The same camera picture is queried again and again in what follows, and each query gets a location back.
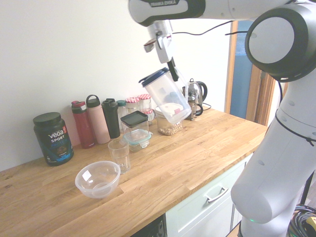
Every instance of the jar with red lid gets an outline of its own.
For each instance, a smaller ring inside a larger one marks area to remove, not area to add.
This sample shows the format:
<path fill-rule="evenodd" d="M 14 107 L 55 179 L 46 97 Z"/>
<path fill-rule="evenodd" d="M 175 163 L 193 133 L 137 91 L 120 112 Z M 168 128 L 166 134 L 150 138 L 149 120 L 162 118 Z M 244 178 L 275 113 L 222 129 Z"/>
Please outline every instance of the jar with red lid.
<path fill-rule="evenodd" d="M 126 107 L 127 107 L 128 114 L 140 110 L 138 97 L 129 97 L 125 101 L 126 101 Z"/>
<path fill-rule="evenodd" d="M 140 112 L 150 112 L 152 110 L 152 102 L 150 94 L 142 94 L 138 96 Z"/>
<path fill-rule="evenodd" d="M 142 111 L 142 113 L 144 113 L 148 116 L 148 125 L 152 125 L 153 120 L 156 117 L 155 111 L 154 110 Z"/>

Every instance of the jar of nuts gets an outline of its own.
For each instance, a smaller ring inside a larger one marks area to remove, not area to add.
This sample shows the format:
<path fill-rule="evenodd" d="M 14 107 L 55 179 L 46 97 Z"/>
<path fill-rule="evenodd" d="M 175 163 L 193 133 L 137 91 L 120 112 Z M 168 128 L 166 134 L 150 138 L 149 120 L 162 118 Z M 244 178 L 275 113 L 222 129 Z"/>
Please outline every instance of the jar of nuts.
<path fill-rule="evenodd" d="M 171 136 L 182 130 L 182 121 L 175 124 L 169 123 L 159 107 L 155 108 L 155 113 L 157 117 L 158 132 L 161 134 Z"/>

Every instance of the food storage container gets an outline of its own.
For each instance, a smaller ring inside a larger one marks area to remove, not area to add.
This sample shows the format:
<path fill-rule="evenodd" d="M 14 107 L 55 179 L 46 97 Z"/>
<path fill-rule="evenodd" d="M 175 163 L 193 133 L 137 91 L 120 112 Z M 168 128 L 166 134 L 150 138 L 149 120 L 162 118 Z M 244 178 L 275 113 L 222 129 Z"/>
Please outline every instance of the food storage container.
<path fill-rule="evenodd" d="M 132 112 L 120 119 L 122 121 L 124 136 L 133 152 L 149 146 L 151 134 L 148 128 L 148 116 L 140 111 Z"/>
<path fill-rule="evenodd" d="M 182 130 L 183 128 L 182 121 L 172 124 L 172 123 L 169 123 L 169 121 L 163 115 L 159 107 L 155 109 L 155 112 L 156 112 L 156 117 L 157 117 L 158 132 L 166 136 L 171 136 L 177 133 L 178 131 Z"/>
<path fill-rule="evenodd" d="M 143 112 L 144 114 L 146 114 L 146 112 L 149 112 L 152 110 L 152 102 L 151 102 L 150 94 L 139 95 L 138 98 L 139 98 L 140 112 Z"/>
<path fill-rule="evenodd" d="M 139 82 L 171 124 L 176 124 L 191 114 L 191 107 L 173 81 L 168 68 L 163 68 Z"/>
<path fill-rule="evenodd" d="M 135 112 L 137 110 L 140 110 L 139 108 L 139 98 L 138 97 L 129 97 L 126 99 L 126 107 L 127 107 L 127 113 L 131 114 L 132 112 Z"/>

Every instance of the nuts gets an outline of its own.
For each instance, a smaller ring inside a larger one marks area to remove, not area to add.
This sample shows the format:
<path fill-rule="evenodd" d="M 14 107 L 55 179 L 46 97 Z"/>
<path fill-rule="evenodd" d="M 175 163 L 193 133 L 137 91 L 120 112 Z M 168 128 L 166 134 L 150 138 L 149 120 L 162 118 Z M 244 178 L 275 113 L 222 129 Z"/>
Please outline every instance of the nuts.
<path fill-rule="evenodd" d="M 166 136 L 171 136 L 178 131 L 181 131 L 183 128 L 182 123 L 176 123 L 176 124 L 170 124 L 168 127 L 162 127 L 158 129 L 158 132 L 162 133 L 163 135 Z"/>

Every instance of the white wall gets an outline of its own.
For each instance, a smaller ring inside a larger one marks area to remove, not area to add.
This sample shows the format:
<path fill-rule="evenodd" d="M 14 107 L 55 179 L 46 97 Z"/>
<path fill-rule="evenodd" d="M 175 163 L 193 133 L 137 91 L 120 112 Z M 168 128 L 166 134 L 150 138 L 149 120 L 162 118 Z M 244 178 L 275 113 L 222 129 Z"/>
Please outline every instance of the white wall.
<path fill-rule="evenodd" d="M 220 23 L 177 20 L 173 26 L 200 32 Z M 176 65 L 207 84 L 206 102 L 221 111 L 229 31 L 228 24 L 202 37 L 174 36 Z M 129 16 L 127 0 L 1 0 L 0 171 L 42 157 L 35 116 L 60 112 L 77 145 L 73 100 L 89 94 L 118 100 L 145 92 L 138 80 L 164 67 L 155 52 L 143 50 L 147 40 L 146 28 Z"/>

